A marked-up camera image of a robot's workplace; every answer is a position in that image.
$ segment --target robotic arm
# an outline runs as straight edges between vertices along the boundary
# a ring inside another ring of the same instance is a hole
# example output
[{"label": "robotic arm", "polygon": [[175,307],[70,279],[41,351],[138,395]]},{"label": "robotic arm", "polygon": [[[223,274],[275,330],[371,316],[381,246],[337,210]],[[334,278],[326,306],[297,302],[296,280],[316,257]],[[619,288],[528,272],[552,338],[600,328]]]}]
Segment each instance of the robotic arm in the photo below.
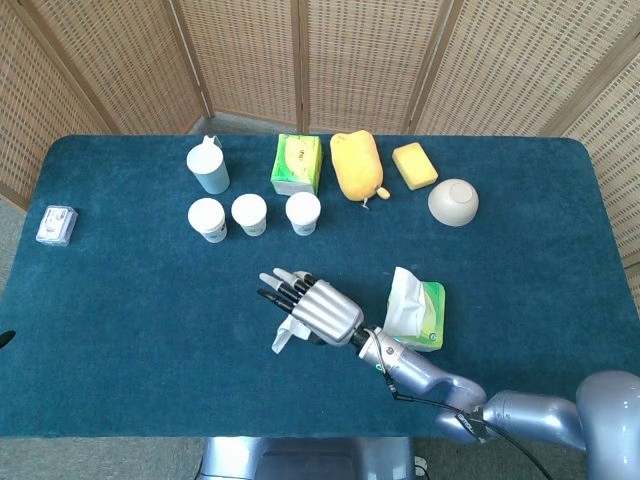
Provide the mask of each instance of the robotic arm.
[{"label": "robotic arm", "polygon": [[[514,391],[499,392],[487,401],[477,383],[438,368],[379,327],[364,325],[360,307],[326,281],[307,273],[274,272],[282,282],[267,283],[285,297],[259,293],[323,342],[336,347],[352,344],[361,359],[383,372],[394,397],[400,395],[395,383],[418,397],[445,384],[445,403],[454,408],[443,409],[436,423],[449,439],[484,442],[503,430],[585,451],[589,480],[631,480],[640,475],[640,378],[635,375],[616,371],[591,375],[578,387],[577,404]],[[469,419],[476,420],[474,425]],[[479,429],[477,424],[496,428]]]}]

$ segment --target green tissue package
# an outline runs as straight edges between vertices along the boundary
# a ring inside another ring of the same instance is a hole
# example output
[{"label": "green tissue package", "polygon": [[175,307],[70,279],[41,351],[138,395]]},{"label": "green tissue package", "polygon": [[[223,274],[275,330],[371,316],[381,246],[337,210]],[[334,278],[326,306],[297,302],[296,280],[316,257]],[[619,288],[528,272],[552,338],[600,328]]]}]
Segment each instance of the green tissue package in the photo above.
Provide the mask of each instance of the green tissue package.
[{"label": "green tissue package", "polygon": [[312,135],[278,135],[278,151],[271,171],[271,183],[278,195],[318,193],[322,144]]},{"label": "green tissue package", "polygon": [[396,336],[397,341],[420,352],[442,348],[444,340],[444,287],[438,282],[421,282],[427,309],[419,336]]}]

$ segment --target yellow sponge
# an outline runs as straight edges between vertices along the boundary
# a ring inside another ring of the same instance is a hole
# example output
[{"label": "yellow sponge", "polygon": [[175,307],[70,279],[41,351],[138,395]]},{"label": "yellow sponge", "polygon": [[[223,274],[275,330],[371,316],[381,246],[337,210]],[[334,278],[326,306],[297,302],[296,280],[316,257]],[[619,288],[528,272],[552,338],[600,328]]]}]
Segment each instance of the yellow sponge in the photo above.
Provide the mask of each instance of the yellow sponge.
[{"label": "yellow sponge", "polygon": [[438,179],[438,172],[418,142],[396,148],[393,161],[410,190],[431,185]]}]

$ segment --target bowl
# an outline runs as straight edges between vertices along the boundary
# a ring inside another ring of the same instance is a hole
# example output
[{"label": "bowl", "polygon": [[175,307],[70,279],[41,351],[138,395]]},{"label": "bowl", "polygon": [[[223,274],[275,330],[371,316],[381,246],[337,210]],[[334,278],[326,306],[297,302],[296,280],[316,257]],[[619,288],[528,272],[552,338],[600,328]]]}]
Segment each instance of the bowl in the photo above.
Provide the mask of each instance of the bowl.
[{"label": "bowl", "polygon": [[450,227],[466,225],[478,211],[478,192],[469,182],[451,178],[436,185],[429,194],[429,211]]}]

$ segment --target floor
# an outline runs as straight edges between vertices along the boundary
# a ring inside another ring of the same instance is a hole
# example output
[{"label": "floor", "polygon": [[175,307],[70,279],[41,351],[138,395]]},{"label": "floor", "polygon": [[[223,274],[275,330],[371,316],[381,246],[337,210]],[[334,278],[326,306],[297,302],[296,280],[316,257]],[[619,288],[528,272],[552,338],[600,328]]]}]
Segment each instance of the floor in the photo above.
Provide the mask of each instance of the floor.
[{"label": "floor", "polygon": [[[219,114],[199,122],[193,133],[292,131],[292,127]],[[0,200],[0,301],[22,229],[23,214]],[[555,479],[586,478],[584,456],[534,442],[525,445]],[[203,440],[199,438],[63,438],[0,441],[0,480],[190,480]],[[504,441],[458,446],[417,439],[416,454],[427,459],[431,480],[537,480],[529,460]]]}]

